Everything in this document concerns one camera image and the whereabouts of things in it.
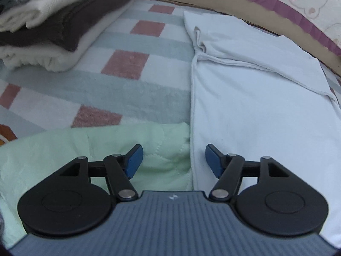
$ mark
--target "bed sheet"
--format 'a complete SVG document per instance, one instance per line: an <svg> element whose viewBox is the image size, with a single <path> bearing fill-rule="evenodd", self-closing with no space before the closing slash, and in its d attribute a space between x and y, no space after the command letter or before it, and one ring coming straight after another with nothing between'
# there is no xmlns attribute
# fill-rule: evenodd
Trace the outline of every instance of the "bed sheet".
<svg viewBox="0 0 341 256"><path fill-rule="evenodd" d="M194 50L184 10L209 12L136 0L64 73L0 64L0 124L17 137L67 127L189 124ZM324 71L341 101L341 79Z"/></svg>

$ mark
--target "folded white fabric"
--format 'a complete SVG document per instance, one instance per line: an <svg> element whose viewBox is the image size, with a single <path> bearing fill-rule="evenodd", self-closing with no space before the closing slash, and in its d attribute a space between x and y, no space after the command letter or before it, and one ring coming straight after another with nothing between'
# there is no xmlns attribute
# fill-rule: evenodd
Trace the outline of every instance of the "folded white fabric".
<svg viewBox="0 0 341 256"><path fill-rule="evenodd" d="M27 28L39 26L55 12L77 1L81 0L30 0L0 15L0 32L15 32L25 24Z"/></svg>
<svg viewBox="0 0 341 256"><path fill-rule="evenodd" d="M41 65L49 71L66 71L76 65L98 36L133 3L134 0L131 0L125 6L103 17L82 36L77 50L74 52L66 51L54 44L37 44L29 47L0 46L0 59L3 60L5 66L9 69L22 65Z"/></svg>
<svg viewBox="0 0 341 256"><path fill-rule="evenodd" d="M250 161L269 155L319 191L329 215L321 235L341 247L341 110L317 59L284 36L235 17L184 13L192 62L194 188L217 182L205 147ZM244 178L241 189L254 184Z"/></svg>

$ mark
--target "dark brown folded garment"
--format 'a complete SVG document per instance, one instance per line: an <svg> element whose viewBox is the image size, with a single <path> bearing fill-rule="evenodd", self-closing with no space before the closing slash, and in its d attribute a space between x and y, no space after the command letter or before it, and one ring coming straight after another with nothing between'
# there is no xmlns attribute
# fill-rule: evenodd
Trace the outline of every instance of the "dark brown folded garment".
<svg viewBox="0 0 341 256"><path fill-rule="evenodd" d="M26 47L32 44L52 42L67 51L77 49L80 38L109 12L127 4L130 0L83 0L73 3L43 24L31 29L0 33L0 45Z"/></svg>

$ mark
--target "black circular disc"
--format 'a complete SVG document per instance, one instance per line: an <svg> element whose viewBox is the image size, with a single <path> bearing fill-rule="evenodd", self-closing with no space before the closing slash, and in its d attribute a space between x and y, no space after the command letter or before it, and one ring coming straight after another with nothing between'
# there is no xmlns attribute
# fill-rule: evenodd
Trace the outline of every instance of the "black circular disc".
<svg viewBox="0 0 341 256"><path fill-rule="evenodd" d="M242 191L236 210L247 224L262 232L293 237L319 231L328 204L309 185L258 183Z"/></svg>
<svg viewBox="0 0 341 256"><path fill-rule="evenodd" d="M39 186L19 200L18 213L30 233L67 237L84 233L103 222L111 211L111 198L92 184Z"/></svg>

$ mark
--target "white logo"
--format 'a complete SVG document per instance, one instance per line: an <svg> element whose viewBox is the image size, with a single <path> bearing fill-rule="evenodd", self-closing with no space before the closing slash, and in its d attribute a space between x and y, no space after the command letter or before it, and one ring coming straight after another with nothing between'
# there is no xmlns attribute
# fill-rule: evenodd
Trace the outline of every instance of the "white logo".
<svg viewBox="0 0 341 256"><path fill-rule="evenodd" d="M177 195L171 195L169 196L169 199L172 199L172 200L175 200L175 199L178 199L179 197Z"/></svg>

